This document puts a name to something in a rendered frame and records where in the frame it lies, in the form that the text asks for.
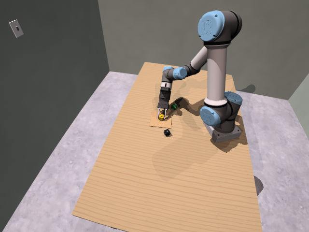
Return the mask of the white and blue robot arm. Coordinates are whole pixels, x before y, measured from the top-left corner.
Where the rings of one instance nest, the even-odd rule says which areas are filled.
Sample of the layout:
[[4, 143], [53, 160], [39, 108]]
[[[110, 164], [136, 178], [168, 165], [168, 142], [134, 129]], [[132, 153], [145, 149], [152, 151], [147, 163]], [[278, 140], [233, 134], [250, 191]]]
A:
[[163, 69], [162, 81], [171, 83], [200, 72], [207, 63], [208, 84], [204, 107], [200, 117], [209, 126], [221, 133], [231, 133], [235, 128], [235, 118], [242, 105], [242, 97], [225, 91], [227, 47], [238, 35], [242, 27], [240, 15], [234, 11], [212, 11], [203, 15], [198, 24], [198, 35], [204, 47], [185, 66]]

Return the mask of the black die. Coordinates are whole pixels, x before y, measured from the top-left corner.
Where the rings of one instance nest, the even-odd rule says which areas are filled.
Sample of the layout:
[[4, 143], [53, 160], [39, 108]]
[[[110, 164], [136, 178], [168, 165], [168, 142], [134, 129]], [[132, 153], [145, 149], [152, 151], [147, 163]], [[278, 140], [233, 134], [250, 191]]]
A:
[[165, 136], [169, 136], [170, 135], [170, 131], [168, 129], [164, 130], [164, 134]]

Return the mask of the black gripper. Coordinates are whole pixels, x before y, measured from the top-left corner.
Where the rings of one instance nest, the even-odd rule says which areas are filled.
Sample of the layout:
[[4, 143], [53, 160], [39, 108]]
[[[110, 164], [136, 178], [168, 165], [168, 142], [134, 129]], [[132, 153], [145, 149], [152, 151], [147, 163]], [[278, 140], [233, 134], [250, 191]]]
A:
[[157, 106], [158, 109], [159, 109], [157, 118], [159, 118], [160, 108], [166, 109], [164, 119], [166, 117], [166, 111], [169, 109], [169, 100], [170, 100], [170, 95], [171, 95], [171, 88], [172, 88], [171, 83], [166, 83], [166, 82], [161, 83], [161, 89], [160, 89], [160, 94], [159, 94], [159, 103], [158, 103], [158, 106]]

